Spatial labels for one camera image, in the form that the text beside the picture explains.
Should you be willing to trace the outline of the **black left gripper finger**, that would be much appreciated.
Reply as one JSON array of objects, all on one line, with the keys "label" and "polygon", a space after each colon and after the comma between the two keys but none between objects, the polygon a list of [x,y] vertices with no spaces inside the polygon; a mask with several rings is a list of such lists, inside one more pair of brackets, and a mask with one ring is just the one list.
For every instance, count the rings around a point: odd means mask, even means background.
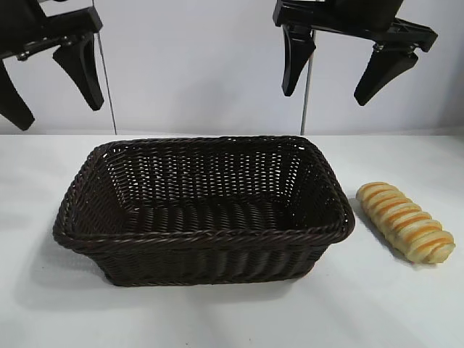
[{"label": "black left gripper finger", "polygon": [[1,61],[1,115],[22,131],[34,123],[35,118],[27,104],[18,94],[4,62]]},{"label": "black left gripper finger", "polygon": [[59,47],[54,61],[68,74],[93,111],[102,108],[104,97],[96,71],[94,34],[83,34],[77,41]]}]

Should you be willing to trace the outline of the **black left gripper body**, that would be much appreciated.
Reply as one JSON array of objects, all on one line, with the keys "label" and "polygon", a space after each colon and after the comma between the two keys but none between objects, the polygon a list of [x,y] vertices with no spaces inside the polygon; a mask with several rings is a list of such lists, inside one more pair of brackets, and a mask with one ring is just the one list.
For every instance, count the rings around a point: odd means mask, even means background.
[{"label": "black left gripper body", "polygon": [[101,29],[95,7],[48,16],[38,1],[2,1],[1,58],[26,60],[57,45],[72,45]]}]

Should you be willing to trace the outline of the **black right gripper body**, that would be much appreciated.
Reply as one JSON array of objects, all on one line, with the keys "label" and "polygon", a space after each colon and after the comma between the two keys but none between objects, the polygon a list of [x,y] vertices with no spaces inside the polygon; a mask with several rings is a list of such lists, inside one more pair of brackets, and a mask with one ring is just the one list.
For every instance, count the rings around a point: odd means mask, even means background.
[{"label": "black right gripper body", "polygon": [[438,34],[399,19],[401,6],[395,0],[277,1],[273,22],[371,40],[378,51],[430,51]]}]

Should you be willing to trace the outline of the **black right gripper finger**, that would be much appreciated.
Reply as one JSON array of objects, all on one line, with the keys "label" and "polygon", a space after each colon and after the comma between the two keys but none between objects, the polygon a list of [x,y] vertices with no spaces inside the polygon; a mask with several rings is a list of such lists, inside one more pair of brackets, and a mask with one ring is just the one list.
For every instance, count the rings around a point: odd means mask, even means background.
[{"label": "black right gripper finger", "polygon": [[315,50],[312,30],[301,25],[283,25],[285,48],[282,90],[290,97],[297,86],[299,76]]},{"label": "black right gripper finger", "polygon": [[418,61],[414,46],[376,43],[354,92],[360,106],[366,105],[386,84],[412,69]]}]

